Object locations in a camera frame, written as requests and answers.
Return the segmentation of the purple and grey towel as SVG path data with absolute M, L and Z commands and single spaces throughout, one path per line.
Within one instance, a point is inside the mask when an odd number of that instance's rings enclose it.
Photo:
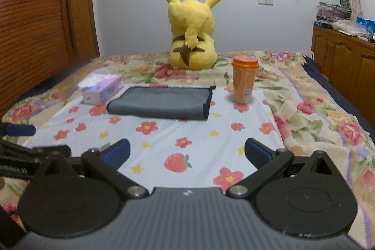
M 107 105 L 109 114 L 156 119 L 207 120 L 215 86 L 128 88 Z

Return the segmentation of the white strawberry print cloth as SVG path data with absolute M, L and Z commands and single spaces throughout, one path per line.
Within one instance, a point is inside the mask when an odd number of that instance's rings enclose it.
M 58 111 L 27 147 L 68 145 L 74 157 L 91 148 L 104 149 L 125 138 L 130 157 L 121 174 L 152 190 L 156 187 L 219 187 L 226 190 L 255 171 L 244 145 L 254 138 L 270 149 L 283 147 L 264 94 L 233 101 L 231 88 L 213 91 L 206 121 L 183 121 L 109 115 L 102 107 L 75 99 Z

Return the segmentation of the floral bed blanket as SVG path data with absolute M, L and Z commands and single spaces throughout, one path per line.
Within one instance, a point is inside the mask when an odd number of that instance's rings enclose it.
M 283 141 L 294 154 L 328 153 L 352 188 L 359 211 L 350 235 L 362 246 L 374 246 L 374 134 L 345 111 L 311 74 L 312 62 L 299 53 L 254 51 L 260 63 L 255 91 L 263 92 Z M 3 121 L 33 124 L 38 130 L 58 111 L 81 97 L 78 83 L 103 68 L 120 74 L 125 86 L 232 87 L 232 53 L 219 55 L 206 71 L 175 70 L 168 55 L 114 55 L 93 60 L 41 94 L 31 94 L 4 115 Z

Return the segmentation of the pink tissue box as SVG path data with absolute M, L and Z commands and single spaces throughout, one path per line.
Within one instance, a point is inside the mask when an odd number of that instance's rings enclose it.
M 105 105 L 123 87 L 120 74 L 94 71 L 78 83 L 83 103 L 87 105 Z

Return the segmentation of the brown slatted wardrobe door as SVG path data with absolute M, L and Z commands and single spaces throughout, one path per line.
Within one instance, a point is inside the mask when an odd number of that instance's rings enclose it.
M 72 62 L 66 0 L 1 0 L 1 114 Z

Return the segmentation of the orange plastic cup with lid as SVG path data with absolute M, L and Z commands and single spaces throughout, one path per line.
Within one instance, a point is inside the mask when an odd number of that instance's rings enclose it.
M 250 103 L 259 62 L 255 57 L 237 55 L 231 62 L 233 67 L 233 94 L 237 103 Z

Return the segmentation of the brown wooden cabinet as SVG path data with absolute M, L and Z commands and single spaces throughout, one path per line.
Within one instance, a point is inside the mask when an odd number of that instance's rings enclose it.
M 313 77 L 374 133 L 374 44 L 315 25 L 311 51 Z

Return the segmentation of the brown wooden door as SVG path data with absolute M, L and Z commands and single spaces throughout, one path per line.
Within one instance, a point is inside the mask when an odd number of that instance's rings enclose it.
M 79 60 L 99 57 L 92 0 L 67 0 L 75 56 Z

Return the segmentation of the clutter pile on cabinet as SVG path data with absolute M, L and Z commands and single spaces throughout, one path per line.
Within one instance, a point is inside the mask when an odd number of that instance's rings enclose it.
M 340 4 L 319 2 L 314 26 L 333 29 L 374 44 L 374 21 L 359 16 L 352 18 L 349 0 L 340 0 Z

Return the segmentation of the yellow Pikachu plush toy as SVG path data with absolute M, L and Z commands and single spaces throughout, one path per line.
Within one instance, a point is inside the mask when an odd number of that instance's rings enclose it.
M 172 68 L 200 71 L 217 62 L 212 35 L 212 8 L 221 0 L 166 0 L 172 33 L 169 63 Z

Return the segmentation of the white wall switch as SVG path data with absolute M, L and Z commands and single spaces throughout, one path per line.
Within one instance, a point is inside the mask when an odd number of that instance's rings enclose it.
M 257 0 L 257 3 L 259 5 L 272 6 L 273 5 L 273 0 Z

